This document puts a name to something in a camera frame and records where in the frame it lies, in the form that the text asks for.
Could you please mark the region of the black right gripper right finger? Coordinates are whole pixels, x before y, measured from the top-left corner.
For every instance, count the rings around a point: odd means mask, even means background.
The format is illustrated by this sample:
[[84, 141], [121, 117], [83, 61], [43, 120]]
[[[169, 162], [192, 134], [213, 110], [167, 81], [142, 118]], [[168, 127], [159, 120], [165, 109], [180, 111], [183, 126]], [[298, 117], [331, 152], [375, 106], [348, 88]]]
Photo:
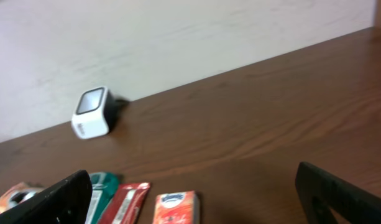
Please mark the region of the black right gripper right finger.
[[309, 223], [381, 223], [381, 198], [309, 162], [299, 163], [295, 187]]

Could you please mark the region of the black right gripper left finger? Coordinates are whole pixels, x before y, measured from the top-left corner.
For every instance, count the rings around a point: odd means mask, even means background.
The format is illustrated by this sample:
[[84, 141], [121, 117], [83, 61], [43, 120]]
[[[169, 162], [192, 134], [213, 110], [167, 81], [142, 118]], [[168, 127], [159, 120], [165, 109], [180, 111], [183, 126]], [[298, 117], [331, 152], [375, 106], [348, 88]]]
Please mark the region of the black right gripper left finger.
[[92, 195], [90, 176], [79, 170], [0, 214], [0, 223], [84, 224]]

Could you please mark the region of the teal mouthwash bottle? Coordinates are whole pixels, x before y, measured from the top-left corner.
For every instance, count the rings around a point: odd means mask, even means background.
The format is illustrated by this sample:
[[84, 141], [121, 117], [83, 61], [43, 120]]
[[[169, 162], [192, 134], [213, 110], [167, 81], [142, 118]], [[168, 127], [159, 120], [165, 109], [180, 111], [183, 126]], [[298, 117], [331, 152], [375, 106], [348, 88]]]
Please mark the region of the teal mouthwash bottle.
[[119, 179], [110, 172], [89, 174], [92, 195], [85, 224], [96, 224], [114, 197], [119, 186]]

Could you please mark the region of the orange wiper sheet bag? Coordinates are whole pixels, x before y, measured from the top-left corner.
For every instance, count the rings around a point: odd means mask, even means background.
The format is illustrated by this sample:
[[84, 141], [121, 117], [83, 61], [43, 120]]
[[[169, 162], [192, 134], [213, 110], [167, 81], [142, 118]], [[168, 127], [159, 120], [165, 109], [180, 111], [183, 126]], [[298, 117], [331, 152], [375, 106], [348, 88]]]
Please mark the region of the orange wiper sheet bag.
[[43, 190], [43, 187], [32, 186], [25, 182], [14, 185], [0, 197], [0, 214], [30, 199]]

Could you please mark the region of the red snack bar wrapper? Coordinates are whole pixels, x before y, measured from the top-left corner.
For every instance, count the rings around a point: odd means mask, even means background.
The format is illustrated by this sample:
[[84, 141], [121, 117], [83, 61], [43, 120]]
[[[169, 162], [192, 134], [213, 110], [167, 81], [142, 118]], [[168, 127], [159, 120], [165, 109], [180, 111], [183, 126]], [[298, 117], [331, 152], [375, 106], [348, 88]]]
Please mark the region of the red snack bar wrapper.
[[150, 187], [149, 182], [121, 184], [98, 224], [136, 224]]

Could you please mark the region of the white black barcode scanner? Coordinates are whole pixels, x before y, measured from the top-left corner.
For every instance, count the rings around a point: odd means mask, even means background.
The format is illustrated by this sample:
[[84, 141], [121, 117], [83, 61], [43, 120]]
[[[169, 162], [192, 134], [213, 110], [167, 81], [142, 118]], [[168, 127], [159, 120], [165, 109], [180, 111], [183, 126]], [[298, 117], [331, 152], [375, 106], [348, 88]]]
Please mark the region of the white black barcode scanner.
[[79, 139], [107, 135], [116, 122], [118, 105], [110, 89], [100, 86], [83, 92], [71, 117]]

